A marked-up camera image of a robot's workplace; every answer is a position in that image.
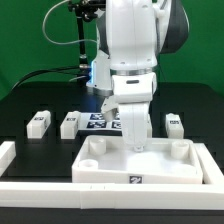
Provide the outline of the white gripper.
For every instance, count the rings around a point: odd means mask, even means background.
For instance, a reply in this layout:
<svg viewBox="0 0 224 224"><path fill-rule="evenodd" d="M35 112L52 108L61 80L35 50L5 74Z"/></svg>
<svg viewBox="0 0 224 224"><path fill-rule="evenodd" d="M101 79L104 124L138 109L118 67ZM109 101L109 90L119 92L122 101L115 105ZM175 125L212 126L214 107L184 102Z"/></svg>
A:
<svg viewBox="0 0 224 224"><path fill-rule="evenodd" d="M156 74L113 75L113 97L104 100L101 114L106 121L115 118L117 107L124 142L141 153L147 140L149 106L156 90Z"/></svg>

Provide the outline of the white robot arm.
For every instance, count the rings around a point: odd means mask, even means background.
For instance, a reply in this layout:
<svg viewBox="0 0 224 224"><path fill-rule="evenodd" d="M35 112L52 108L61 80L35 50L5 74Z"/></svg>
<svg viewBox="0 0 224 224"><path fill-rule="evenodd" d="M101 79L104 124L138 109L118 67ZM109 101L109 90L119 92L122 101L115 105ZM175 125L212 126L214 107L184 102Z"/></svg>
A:
<svg viewBox="0 0 224 224"><path fill-rule="evenodd" d="M188 17L181 0L106 0L98 15L97 56L87 88L105 97L104 118L118 116L125 144L141 152L151 124L157 57L183 46Z"/></svg>

